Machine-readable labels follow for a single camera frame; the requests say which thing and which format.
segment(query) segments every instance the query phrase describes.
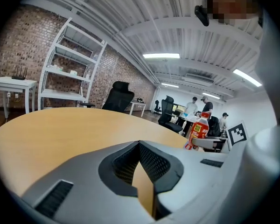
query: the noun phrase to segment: cap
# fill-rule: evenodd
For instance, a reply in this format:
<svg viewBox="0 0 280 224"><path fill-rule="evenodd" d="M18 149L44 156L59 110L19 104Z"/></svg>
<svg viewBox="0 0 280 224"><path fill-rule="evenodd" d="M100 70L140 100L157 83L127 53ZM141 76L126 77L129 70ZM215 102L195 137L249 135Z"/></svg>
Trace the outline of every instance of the cap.
<svg viewBox="0 0 280 224"><path fill-rule="evenodd" d="M205 100L207 99L208 97L206 95L202 96L202 99L201 100Z"/></svg>

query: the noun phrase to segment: brick wall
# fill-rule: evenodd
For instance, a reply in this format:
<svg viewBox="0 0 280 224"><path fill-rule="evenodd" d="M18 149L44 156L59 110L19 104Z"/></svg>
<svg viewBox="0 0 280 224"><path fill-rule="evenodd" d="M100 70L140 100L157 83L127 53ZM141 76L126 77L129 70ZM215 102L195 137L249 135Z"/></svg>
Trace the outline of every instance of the brick wall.
<svg viewBox="0 0 280 224"><path fill-rule="evenodd" d="M12 76L15 66L22 65L28 68L26 79L39 81L50 45L65 21L65 18L41 8L20 6L6 23L0 34L0 77ZM68 41L63 41L62 45L73 46ZM90 55L82 48L78 48L78 52ZM80 76L83 75L85 69L83 65L56 55L52 64L61 65L66 72L76 70ZM132 64L110 46L106 47L98 65L89 102L94 103L96 108L101 108L102 103L112 88L112 84L117 80L129 82L129 90L135 93L135 98L143 98L148 104L147 109L150 107L155 87ZM46 87L78 93L80 84L80 81L69 77L49 74ZM19 94L19 98L19 100L15 100L12 94L9 107L24 108L24 95ZM75 106L75 104L76 102L69 100L45 99L45 106L63 107ZM0 107L2 106L2 92L0 92Z"/></svg>

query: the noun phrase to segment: chair headrest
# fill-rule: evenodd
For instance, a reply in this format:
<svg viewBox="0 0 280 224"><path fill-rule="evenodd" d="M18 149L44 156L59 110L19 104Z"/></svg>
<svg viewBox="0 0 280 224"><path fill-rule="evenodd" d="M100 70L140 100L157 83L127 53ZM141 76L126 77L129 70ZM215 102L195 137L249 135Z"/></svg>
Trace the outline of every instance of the chair headrest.
<svg viewBox="0 0 280 224"><path fill-rule="evenodd" d="M219 119L218 119L217 117L215 117L215 116L212 116L212 117L210 118L210 121L212 121L212 122L214 122L214 123L218 123L218 122L219 122Z"/></svg>
<svg viewBox="0 0 280 224"><path fill-rule="evenodd" d="M170 96L167 95L165 101L167 101L168 103L173 103L174 102L174 99Z"/></svg>
<svg viewBox="0 0 280 224"><path fill-rule="evenodd" d="M123 82L123 81L115 81L113 83L113 88L116 90L120 90L120 91L128 91L128 86L129 83L128 82Z"/></svg>

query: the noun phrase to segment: plastic bottle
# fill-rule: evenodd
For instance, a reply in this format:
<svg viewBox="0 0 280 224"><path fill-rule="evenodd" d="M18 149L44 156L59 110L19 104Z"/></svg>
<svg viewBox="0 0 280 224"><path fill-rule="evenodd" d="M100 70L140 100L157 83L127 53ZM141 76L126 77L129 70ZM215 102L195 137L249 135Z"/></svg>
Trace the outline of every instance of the plastic bottle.
<svg viewBox="0 0 280 224"><path fill-rule="evenodd" d="M209 131L209 123L207 119L209 118L210 114L207 112L202 112L201 118L199 118L192 126L189 143L185 147L188 150L198 150L198 146L192 143L193 138L200 138L203 139L207 135Z"/></svg>

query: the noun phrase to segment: white ceiling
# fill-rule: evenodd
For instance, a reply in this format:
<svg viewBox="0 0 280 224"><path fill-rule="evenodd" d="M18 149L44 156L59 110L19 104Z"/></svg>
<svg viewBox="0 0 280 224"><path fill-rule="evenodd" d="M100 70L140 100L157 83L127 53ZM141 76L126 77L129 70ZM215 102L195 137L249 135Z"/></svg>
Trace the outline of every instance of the white ceiling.
<svg viewBox="0 0 280 224"><path fill-rule="evenodd" d="M232 73L236 68L253 78L262 28L257 19L231 25L210 21L208 27L194 14L202 0L23 0L89 28L107 40L153 83L178 84L180 89L209 92L223 100L242 89L257 92ZM144 53L179 53L175 60L145 60ZM184 82L186 73L214 80L210 87Z"/></svg>

